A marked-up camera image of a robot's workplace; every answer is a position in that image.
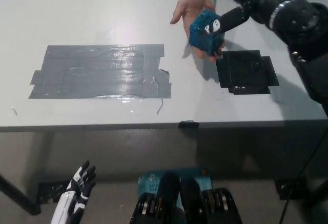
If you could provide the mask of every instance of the black tape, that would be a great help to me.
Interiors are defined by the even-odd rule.
[[[39,183],[37,189],[36,202],[39,205],[46,203],[58,202],[60,196],[65,192],[70,180],[62,180],[57,182],[42,182]]]
[[[270,94],[269,86],[279,82],[270,57],[260,51],[226,51],[216,61],[222,88],[235,95]]]
[[[179,122],[178,128],[192,128],[192,129],[198,129],[199,123],[194,122],[193,120],[183,120]]]

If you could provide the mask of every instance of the table leg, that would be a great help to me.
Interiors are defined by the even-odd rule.
[[[0,191],[7,197],[18,204],[22,209],[28,212],[30,215],[38,215],[41,213],[40,205],[32,202],[23,192],[21,192],[16,186],[4,179],[0,175]]]

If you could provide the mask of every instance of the gray duct tape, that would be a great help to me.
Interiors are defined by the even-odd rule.
[[[35,85],[30,98],[171,98],[171,84]]]
[[[45,57],[164,56],[164,45],[48,46]]]
[[[47,57],[42,71],[65,71],[68,69],[89,70],[138,70],[148,72],[159,67],[160,57]]]
[[[30,98],[170,98],[163,45],[48,46]]]
[[[169,83],[170,75],[164,70],[143,73],[137,70],[68,69],[66,72],[35,71],[32,85],[84,85],[121,83]]]

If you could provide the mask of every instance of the human hand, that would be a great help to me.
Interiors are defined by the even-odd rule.
[[[171,24],[176,24],[180,18],[183,20],[183,27],[186,32],[187,38],[189,39],[189,28],[190,24],[196,19],[196,17],[204,10],[209,9],[215,12],[215,8],[211,2],[211,0],[179,0],[176,8],[173,12],[173,17],[171,19]],[[220,56],[222,54],[222,48],[225,46],[224,42],[217,50],[217,55]],[[203,59],[204,53],[202,50],[193,47],[193,51],[195,54]],[[210,61],[214,62],[216,60],[215,56],[209,56]]]

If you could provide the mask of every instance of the white table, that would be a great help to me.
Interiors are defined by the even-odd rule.
[[[233,95],[222,89],[215,82],[215,64],[186,57],[181,22],[169,24],[177,1],[0,0],[1,130],[176,127],[186,120],[200,127],[248,126],[327,119],[307,95],[286,46],[252,19],[226,34],[225,49],[260,50],[270,56],[280,87],[271,88],[270,95]],[[217,0],[220,14],[234,7],[231,0]],[[48,45],[106,44],[164,44],[159,68],[169,71],[172,90],[159,114],[160,99],[28,99],[31,78]]]

